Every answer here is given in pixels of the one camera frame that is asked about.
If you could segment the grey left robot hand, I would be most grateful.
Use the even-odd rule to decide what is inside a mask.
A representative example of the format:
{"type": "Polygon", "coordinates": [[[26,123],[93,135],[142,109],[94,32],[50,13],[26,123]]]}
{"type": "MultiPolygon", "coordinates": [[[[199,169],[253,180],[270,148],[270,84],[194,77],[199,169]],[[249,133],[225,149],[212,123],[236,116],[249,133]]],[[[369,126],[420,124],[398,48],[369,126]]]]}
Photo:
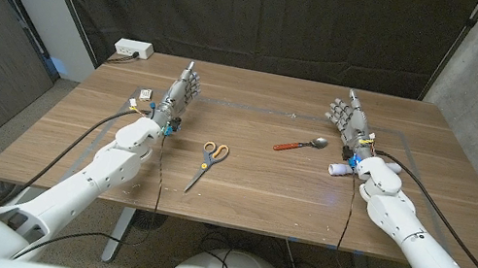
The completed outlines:
{"type": "Polygon", "coordinates": [[[165,127],[172,119],[181,117],[187,105],[199,94],[200,78],[194,66],[195,62],[191,61],[156,105],[151,119],[159,127],[165,127]]]}

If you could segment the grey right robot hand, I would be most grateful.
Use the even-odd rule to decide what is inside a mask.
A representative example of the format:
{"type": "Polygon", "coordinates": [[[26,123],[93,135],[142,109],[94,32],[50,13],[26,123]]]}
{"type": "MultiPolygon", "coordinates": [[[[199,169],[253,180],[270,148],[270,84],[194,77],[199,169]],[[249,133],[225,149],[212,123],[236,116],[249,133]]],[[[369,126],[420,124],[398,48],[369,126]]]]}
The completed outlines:
{"type": "Polygon", "coordinates": [[[340,98],[331,102],[325,117],[336,126],[340,133],[344,158],[347,160],[354,157],[360,162],[374,156],[373,139],[357,93],[352,89],[349,95],[348,103],[340,98]]]}

